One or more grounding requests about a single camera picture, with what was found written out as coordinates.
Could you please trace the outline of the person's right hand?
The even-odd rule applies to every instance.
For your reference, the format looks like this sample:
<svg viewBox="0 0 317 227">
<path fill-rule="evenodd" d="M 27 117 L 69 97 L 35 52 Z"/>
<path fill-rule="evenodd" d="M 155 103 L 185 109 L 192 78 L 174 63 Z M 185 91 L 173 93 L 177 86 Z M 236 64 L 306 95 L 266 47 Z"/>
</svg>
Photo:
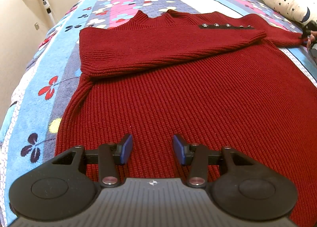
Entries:
<svg viewBox="0 0 317 227">
<path fill-rule="evenodd" d="M 310 49 L 314 46 L 316 43 L 316 37 L 317 37 L 317 31 L 310 31 L 310 36 L 307 39 L 307 51 L 310 51 Z"/>
</svg>

